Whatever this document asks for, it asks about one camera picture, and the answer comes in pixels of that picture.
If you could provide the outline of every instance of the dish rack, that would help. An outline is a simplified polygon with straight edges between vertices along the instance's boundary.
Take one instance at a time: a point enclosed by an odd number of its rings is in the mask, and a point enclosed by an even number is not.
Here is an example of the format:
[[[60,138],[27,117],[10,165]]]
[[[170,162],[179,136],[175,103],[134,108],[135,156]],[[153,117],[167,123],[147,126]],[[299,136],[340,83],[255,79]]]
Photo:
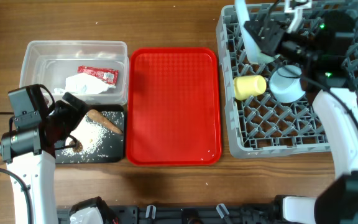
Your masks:
[[[248,4],[250,19],[263,19],[270,5]],[[303,20],[297,32],[314,36],[322,16],[332,10],[346,12],[356,21],[355,39],[342,65],[349,72],[358,96],[358,0],[313,1],[312,9],[303,11]],[[290,23],[292,15],[282,11],[283,4],[279,4],[270,18]],[[253,65],[247,61],[233,5],[222,8],[216,38],[224,77],[227,136],[234,157],[246,159],[330,151],[321,121],[306,97],[294,103],[281,103],[268,89],[263,95],[250,96],[244,101],[235,99],[234,78],[244,75],[268,78],[278,64]]]

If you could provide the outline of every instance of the white powder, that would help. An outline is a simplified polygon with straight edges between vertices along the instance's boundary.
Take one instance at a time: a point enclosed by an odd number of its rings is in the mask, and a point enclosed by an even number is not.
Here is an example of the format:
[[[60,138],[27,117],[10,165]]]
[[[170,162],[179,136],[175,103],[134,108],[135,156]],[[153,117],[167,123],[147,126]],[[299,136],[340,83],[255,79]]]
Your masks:
[[[88,114],[82,119],[77,128],[71,132],[71,135],[76,137],[77,140],[82,144],[83,150],[81,152],[73,152],[72,148],[64,149],[62,154],[65,156],[74,156],[75,154],[86,155],[92,154],[102,144],[104,135],[109,130],[101,126],[99,123],[90,120]],[[71,142],[70,138],[66,140],[66,146]]]

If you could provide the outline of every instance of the wooden tabletop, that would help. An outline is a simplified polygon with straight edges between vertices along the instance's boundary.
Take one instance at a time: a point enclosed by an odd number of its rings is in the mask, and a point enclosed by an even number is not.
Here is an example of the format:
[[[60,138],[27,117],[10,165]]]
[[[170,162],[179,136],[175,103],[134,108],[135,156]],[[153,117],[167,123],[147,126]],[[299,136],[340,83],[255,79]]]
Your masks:
[[[0,0],[0,111],[11,111],[7,92],[19,86],[24,53],[32,40],[121,40],[129,54],[141,47],[208,47],[218,54],[215,27],[222,7],[233,2]],[[220,82],[224,99],[222,76]],[[277,194],[318,196],[333,181],[330,153],[233,158],[221,101],[224,151],[215,165],[136,167],[126,159],[59,165],[57,205],[68,207],[96,196],[109,205],[240,205],[269,202]],[[0,116],[0,140],[7,129],[8,117]],[[1,156],[0,167],[6,168]],[[0,223],[14,223],[11,183],[1,174]]]

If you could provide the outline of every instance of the translucent plastic container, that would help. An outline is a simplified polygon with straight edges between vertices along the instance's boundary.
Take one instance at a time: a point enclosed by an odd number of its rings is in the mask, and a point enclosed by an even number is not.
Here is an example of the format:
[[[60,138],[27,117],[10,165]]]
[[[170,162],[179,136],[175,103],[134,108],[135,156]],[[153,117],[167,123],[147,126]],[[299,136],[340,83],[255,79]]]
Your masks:
[[[129,60],[127,45],[121,41],[36,40],[28,44],[24,56],[20,87],[43,84],[55,100],[54,88],[65,88],[66,78],[76,75],[79,66],[119,70],[116,88],[100,94],[76,94],[91,105],[124,105],[128,99]]]

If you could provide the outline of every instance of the red tray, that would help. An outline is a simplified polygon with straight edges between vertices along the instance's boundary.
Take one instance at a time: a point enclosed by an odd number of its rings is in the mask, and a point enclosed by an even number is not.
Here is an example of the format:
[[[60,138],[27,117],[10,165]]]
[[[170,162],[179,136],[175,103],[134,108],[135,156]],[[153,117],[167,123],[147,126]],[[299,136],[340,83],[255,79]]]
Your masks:
[[[218,65],[206,48],[131,57],[126,156],[140,166],[211,165],[222,154]]]

